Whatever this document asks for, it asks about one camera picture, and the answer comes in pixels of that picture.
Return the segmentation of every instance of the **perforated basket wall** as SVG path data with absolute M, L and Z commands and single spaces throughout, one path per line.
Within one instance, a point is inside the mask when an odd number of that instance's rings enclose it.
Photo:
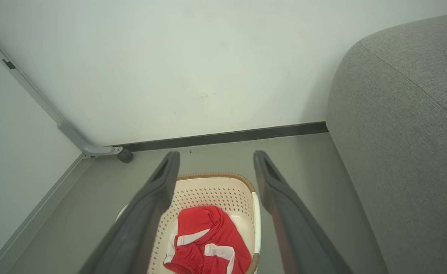
M 202 173 L 178 178 L 169 209 L 161 216 L 152 248 L 148 274 L 172 273 L 163 266 L 169 235 L 181 210 L 214 205 L 227 212 L 246 246 L 254 253 L 254 203 L 250 182 L 234 173 Z

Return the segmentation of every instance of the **white plastic basket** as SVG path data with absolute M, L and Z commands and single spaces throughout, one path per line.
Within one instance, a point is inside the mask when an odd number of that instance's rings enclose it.
M 235 173 L 198 173 L 178 177 L 171 206 L 159 220 L 147 274 L 173 273 L 164 267 L 163 261 L 170 234 L 177 227 L 178 214 L 185 208 L 209 205 L 219 207 L 230 216 L 253 254 L 246 274 L 255 273 L 260 252 L 260 206 L 254 186 Z

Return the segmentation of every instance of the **black baseboard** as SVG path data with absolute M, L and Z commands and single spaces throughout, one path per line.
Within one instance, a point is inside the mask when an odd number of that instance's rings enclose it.
M 132 144 L 114 145 L 114 147 L 124 147 L 129 151 L 145 151 L 164 148 L 191 147 L 210 144 L 222 144 L 232 142 L 242 142 L 257 139 L 268 139 L 276 137 L 305 135 L 328 132 L 325 122 L 307 123 L 280 127 L 269 127 L 252 130 L 242 130 L 218 134 L 200 135 L 192 137 L 182 137 L 175 139 L 156 140 L 139 142 Z

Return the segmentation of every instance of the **red clothing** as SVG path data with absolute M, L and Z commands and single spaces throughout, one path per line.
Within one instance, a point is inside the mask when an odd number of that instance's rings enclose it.
M 230 217 L 216 206 L 181 210 L 164 266 L 177 274 L 244 274 L 251 255 Z

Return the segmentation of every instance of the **sofa seam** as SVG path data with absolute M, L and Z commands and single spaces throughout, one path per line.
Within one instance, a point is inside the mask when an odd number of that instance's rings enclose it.
M 396 71 L 396 73 L 398 73 L 399 75 L 403 76 L 403 78 L 405 78 L 406 80 L 408 80 L 410 83 L 412 83 L 413 85 L 415 85 L 415 87 L 417 87 L 421 93 L 425 96 L 427 96 L 429 99 L 431 99 L 432 101 L 435 102 L 435 104 L 433 104 L 430 100 L 427 100 L 429 102 L 429 104 L 432 105 L 432 107 L 434 107 L 435 109 L 437 109 L 438 107 L 441 107 L 446 113 L 447 113 L 447 109 L 445 107 L 443 107 L 441 104 L 439 104 L 435 99 L 433 99 L 432 96 L 430 96 L 428 93 L 426 93 L 417 83 L 413 82 L 413 80 L 411 80 L 410 78 L 406 77 L 403 73 L 399 72 L 396 68 L 392 67 L 390 64 L 386 63 L 386 61 L 384 61 L 383 59 L 379 58 L 376 54 L 374 54 L 373 52 L 371 52 L 363 43 L 362 40 L 359 41 L 361 43 L 362 48 L 364 48 L 366 51 L 368 51 L 372 56 L 376 57 L 378 60 L 380 60 L 383 64 L 385 64 L 386 66 L 388 66 L 389 68 L 393 69 L 394 71 Z M 445 118 L 447 118 L 447 115 L 443 112 L 440 111 L 440 113 L 442 113 L 443 116 L 445 116 Z

